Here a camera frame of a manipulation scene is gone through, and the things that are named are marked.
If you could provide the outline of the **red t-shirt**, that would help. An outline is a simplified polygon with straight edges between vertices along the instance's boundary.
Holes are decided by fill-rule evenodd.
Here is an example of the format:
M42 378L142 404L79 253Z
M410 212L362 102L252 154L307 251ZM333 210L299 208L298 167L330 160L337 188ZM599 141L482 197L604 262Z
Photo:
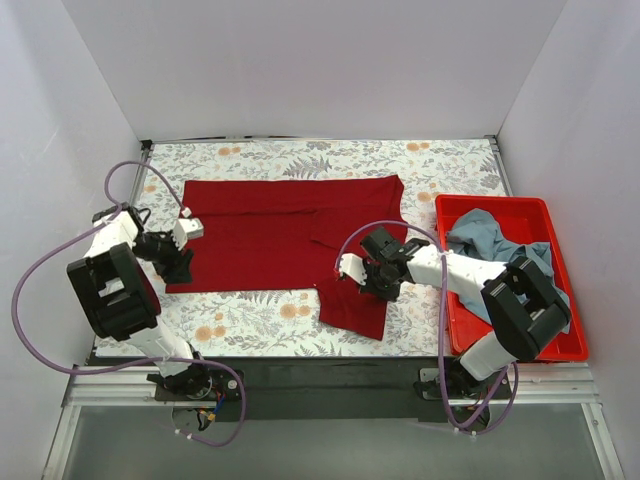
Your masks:
M398 176L346 180L189 180L183 202L204 226L189 242L189 284L170 294L251 290L317 290L321 322L373 340L384 335L386 301L337 280L341 250L358 253L352 234L390 221L397 239L404 185Z

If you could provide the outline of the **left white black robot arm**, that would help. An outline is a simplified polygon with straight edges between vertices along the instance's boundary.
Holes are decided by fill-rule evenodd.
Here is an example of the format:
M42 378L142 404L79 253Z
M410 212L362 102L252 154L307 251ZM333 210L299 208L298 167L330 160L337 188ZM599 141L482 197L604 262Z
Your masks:
M85 255L66 272L94 333L128 344L159 369L153 380L166 387L195 387L208 382L201 356L160 319L161 305L140 262L152 264L168 286L192 282L194 251L187 247L203 236L192 217L178 219L169 231L145 229L141 212L126 204L95 214L97 228Z

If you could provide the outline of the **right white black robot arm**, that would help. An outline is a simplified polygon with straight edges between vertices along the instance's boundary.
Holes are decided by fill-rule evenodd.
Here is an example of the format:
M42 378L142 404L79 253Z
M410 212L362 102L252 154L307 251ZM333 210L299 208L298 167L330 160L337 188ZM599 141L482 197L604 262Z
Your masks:
M404 283L437 287L480 303L491 330L447 369L446 377L475 387L513 362L531 362L568 329L571 311L538 265L473 259L423 239L401 243L380 227L360 242L363 258L343 253L338 272L359 291L395 301Z

